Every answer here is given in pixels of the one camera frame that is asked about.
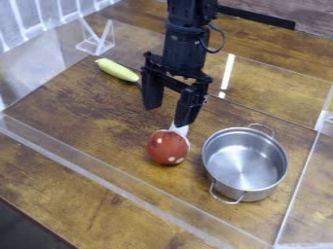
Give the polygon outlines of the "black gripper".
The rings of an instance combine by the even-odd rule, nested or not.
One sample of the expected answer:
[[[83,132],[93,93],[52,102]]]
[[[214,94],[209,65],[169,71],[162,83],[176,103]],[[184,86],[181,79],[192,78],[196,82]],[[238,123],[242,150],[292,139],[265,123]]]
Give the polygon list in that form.
[[[208,102],[208,90],[212,77],[202,71],[206,61],[206,45],[210,41],[210,30],[206,27],[190,27],[166,24],[163,54],[145,53],[146,62],[142,72],[142,97],[147,110],[159,108],[165,97],[165,82],[172,76],[196,80],[188,87],[177,103],[174,124],[177,127],[196,122],[202,106]]]

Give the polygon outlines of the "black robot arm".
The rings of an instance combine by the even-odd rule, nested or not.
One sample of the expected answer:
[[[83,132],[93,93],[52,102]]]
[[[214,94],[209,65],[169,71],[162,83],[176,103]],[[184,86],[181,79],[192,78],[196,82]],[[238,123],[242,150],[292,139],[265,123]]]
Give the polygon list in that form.
[[[142,96],[147,110],[163,103],[165,88],[181,96],[174,125],[194,123],[208,100],[213,77],[204,71],[209,49],[212,20],[217,15],[216,0],[167,0],[167,22],[163,54],[145,52]]]

